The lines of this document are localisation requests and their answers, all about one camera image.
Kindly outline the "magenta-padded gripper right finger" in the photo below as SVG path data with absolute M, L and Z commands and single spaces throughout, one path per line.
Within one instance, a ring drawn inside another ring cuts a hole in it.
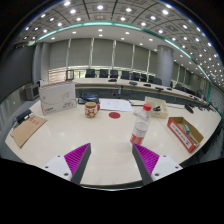
M 168 155 L 158 155 L 144 146 L 133 144 L 132 154 L 137 163 L 144 185 L 182 169 Z

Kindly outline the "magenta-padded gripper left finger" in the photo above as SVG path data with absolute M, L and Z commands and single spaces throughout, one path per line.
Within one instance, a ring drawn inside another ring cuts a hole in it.
M 43 166 L 43 170 L 79 185 L 90 154 L 91 144 L 87 143 L 66 155 L 55 156 Z

